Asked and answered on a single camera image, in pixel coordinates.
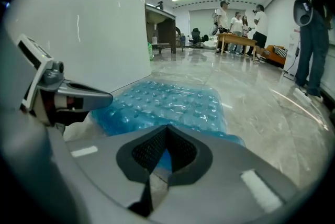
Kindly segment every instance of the jeans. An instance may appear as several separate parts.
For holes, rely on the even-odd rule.
[[[242,37],[242,32],[240,32],[240,31],[234,31],[233,32],[235,35],[237,35],[237,36],[240,36],[240,37]],[[234,43],[230,43],[229,45],[228,45],[228,51],[231,53],[232,51],[233,51],[233,49],[234,49]],[[237,53],[240,53],[241,52],[241,46],[239,46],[239,45],[236,45],[236,52]]]
[[[296,83],[304,86],[309,72],[309,60],[313,54],[307,90],[310,95],[320,96],[320,82],[325,71],[328,49],[329,38],[325,20],[314,11],[312,21],[300,28],[300,58],[296,73]]]

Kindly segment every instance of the blue bubble wrap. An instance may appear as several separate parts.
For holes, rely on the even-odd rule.
[[[109,136],[171,124],[244,145],[241,138],[226,134],[220,96],[204,86],[141,80],[91,117]],[[167,151],[158,167],[171,170]]]

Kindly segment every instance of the black chair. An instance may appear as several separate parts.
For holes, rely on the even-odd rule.
[[[193,29],[191,34],[192,34],[192,40],[188,40],[189,47],[200,47],[200,44],[201,44],[200,43],[200,31],[198,29]]]

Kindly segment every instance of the white t-shirt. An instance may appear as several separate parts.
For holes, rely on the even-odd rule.
[[[255,19],[258,20],[256,31],[267,36],[267,15],[263,11],[257,12]]]
[[[219,22],[218,22],[218,25],[222,26],[223,28],[225,29],[229,29],[229,26],[228,26],[228,17],[227,17],[227,13],[226,11],[224,11],[221,7],[219,9],[216,10],[216,14],[219,16],[220,15],[220,18],[219,18]]]
[[[233,17],[230,23],[232,24],[231,32],[234,32],[234,31],[242,32],[242,26],[243,26],[242,19],[237,19]]]
[[[249,32],[249,27],[246,24],[244,24],[242,29],[243,29],[243,36],[247,35]]]

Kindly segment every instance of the green bottle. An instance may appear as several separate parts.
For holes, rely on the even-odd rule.
[[[148,42],[148,53],[149,53],[149,59],[150,61],[153,60],[153,54],[152,54],[152,45]]]

